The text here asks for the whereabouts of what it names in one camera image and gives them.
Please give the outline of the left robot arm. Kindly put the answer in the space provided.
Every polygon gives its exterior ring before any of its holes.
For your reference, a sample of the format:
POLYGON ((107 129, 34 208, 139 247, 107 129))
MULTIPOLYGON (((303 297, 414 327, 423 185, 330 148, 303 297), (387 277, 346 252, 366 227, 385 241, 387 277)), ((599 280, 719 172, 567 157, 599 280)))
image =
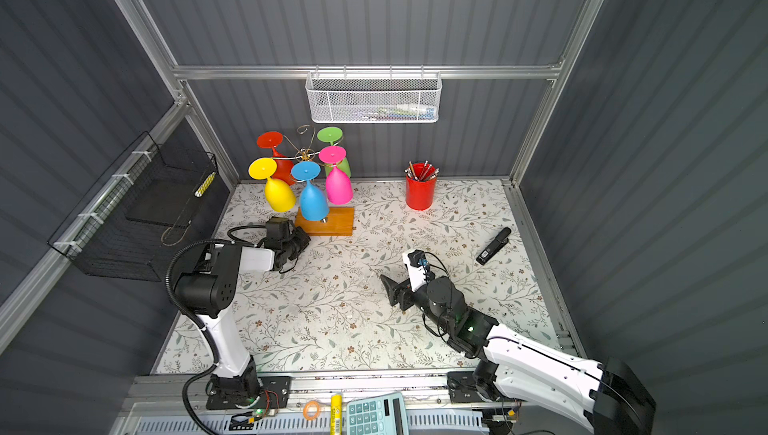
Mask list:
POLYGON ((164 276, 171 303, 202 334, 212 356, 203 372, 206 391, 228 405, 249 406, 266 399, 253 356, 240 339, 232 305, 244 272, 289 271, 310 242, 300 227, 282 217, 236 226, 225 239, 193 242, 172 257, 164 276))

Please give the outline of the pink wine glass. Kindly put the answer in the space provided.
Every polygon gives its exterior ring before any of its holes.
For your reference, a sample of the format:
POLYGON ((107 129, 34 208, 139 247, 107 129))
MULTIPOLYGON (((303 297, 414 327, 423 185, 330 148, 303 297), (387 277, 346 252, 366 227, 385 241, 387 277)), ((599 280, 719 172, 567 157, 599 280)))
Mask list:
POLYGON ((339 166, 346 159, 346 150, 339 146, 328 146, 319 153, 321 162, 331 167, 326 179, 326 193, 330 203, 344 205, 354 196, 349 176, 339 166))

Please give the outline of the gold rack with wooden base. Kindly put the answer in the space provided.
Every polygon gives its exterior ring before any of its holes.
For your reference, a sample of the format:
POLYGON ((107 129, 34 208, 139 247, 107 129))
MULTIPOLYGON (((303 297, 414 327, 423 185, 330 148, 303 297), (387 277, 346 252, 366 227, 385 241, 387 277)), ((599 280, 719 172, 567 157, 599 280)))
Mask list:
MULTIPOLYGON (((322 143, 325 143, 327 146, 332 146, 334 143, 340 141, 343 135, 339 130, 334 130, 332 132, 328 131, 328 133, 332 133, 332 136, 320 137, 317 133, 317 129, 309 124, 298 127, 297 134, 304 135, 309 130, 312 130, 311 140, 304 147, 298 147, 296 144, 290 141, 286 135, 281 133, 284 136, 284 141, 278 147, 278 151, 292 159, 294 166, 303 161, 312 161, 317 163, 320 166, 321 174, 325 172, 327 166, 321 162, 319 158, 321 149, 316 149, 314 147, 314 140, 318 139, 322 143)), ((300 210, 300 193, 298 196, 298 202, 296 203, 296 226, 301 227, 308 235, 312 236, 351 236, 354 231, 354 208, 349 206, 332 207, 327 199, 327 194, 323 190, 321 191, 325 194, 328 206, 330 208, 330 213, 327 218, 321 222, 310 222, 305 220, 300 210)))

